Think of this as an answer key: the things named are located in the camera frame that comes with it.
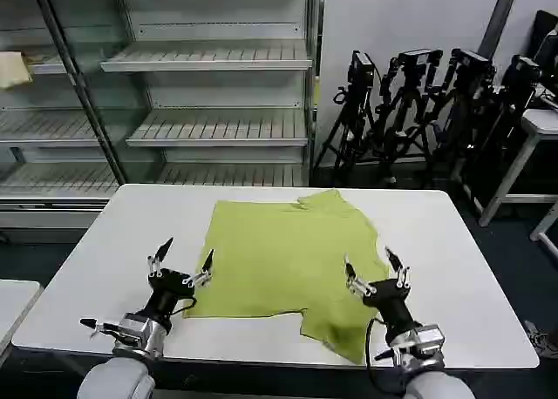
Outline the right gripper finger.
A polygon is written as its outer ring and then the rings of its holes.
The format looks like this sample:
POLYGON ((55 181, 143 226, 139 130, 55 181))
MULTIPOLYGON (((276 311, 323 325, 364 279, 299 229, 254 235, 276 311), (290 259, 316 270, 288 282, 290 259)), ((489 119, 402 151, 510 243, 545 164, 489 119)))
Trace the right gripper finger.
POLYGON ((357 276, 354 267, 349 261, 349 256, 344 256, 344 272, 346 278, 346 287, 353 293, 359 296, 372 296, 377 293, 377 289, 370 283, 363 281, 357 276))
POLYGON ((388 261, 390 262, 396 274, 396 287, 397 288, 410 288, 410 268, 405 267, 399 257, 388 247, 385 246, 388 261))

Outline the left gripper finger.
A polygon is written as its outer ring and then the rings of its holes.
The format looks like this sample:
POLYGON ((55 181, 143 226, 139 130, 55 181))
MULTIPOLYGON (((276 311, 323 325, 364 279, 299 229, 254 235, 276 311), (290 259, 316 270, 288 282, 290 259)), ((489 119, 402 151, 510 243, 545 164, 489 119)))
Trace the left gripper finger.
POLYGON ((155 254, 149 255, 147 257, 147 264, 149 267, 149 274, 150 278, 152 277, 161 277, 162 270, 161 270, 161 263, 167 256, 167 253, 172 246, 174 238, 171 237, 167 242, 159 246, 155 254))
POLYGON ((212 279, 213 256, 214 249, 209 252, 200 272, 183 279, 182 285, 186 287, 200 287, 208 283, 212 279))

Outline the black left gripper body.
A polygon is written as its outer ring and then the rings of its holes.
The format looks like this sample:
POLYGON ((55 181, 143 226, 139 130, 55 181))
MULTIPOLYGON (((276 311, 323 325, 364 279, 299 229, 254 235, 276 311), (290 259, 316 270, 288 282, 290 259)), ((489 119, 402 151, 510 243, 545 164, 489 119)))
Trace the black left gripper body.
POLYGON ((193 308, 196 304, 194 287, 182 285, 182 280, 190 277, 178 271, 162 268, 161 277, 148 278, 153 292, 141 315, 147 317, 163 328, 172 327, 171 316, 193 308))

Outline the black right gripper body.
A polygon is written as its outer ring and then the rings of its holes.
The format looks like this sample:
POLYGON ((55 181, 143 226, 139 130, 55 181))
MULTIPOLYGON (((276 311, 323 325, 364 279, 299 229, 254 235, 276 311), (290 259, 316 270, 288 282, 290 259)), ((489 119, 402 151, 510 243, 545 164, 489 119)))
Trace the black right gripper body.
POLYGON ((410 289, 398 284, 395 278, 376 281, 375 292, 363 296, 363 304, 376 308, 381 314, 388 332, 406 332, 415 328, 415 321, 405 304, 410 289))

